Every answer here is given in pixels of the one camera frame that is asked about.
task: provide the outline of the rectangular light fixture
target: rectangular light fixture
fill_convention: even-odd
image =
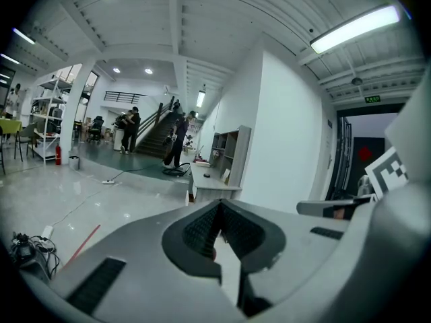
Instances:
[[[312,40],[310,45],[317,54],[321,54],[347,40],[398,21],[398,12],[394,6],[380,7],[324,33]]]
[[[27,37],[25,34],[23,34],[17,28],[13,28],[12,31],[15,32],[18,36],[21,36],[24,40],[26,40],[30,44],[34,44],[34,41],[30,37]]]
[[[8,57],[7,55],[0,54],[0,57],[4,57],[6,60],[12,61],[13,63],[16,63],[17,65],[20,64],[18,61],[16,61],[15,59],[13,59],[11,57]]]
[[[204,91],[199,91],[199,95],[197,96],[197,102],[196,102],[196,106],[198,108],[200,108],[202,106],[204,98],[205,98],[205,92]]]

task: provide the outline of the green floor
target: green floor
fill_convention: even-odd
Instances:
[[[128,155],[121,154],[114,151],[112,143],[101,142],[99,145],[96,143],[74,143],[73,148],[75,152],[82,158],[91,160],[101,165],[109,166],[110,168],[118,170],[138,170],[132,171],[132,174],[139,174],[160,180],[169,180],[179,183],[189,183],[188,174],[183,177],[168,176],[162,173],[164,169],[162,160],[154,158],[149,155],[140,153],[132,153]]]

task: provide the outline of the red diamond decoration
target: red diamond decoration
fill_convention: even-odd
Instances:
[[[372,153],[367,146],[363,146],[363,148],[359,150],[359,159],[361,159],[361,161],[366,162],[371,156]]]

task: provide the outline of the vacuum hose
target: vacuum hose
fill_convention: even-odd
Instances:
[[[183,165],[188,165],[186,170],[180,169],[180,167]],[[190,168],[190,163],[183,163],[179,165],[177,168],[164,169],[162,172],[168,176],[183,177],[187,173],[187,171],[189,171],[189,168]]]

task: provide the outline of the red fire extinguisher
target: red fire extinguisher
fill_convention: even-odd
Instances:
[[[59,144],[55,147],[55,165],[61,165],[61,148]]]

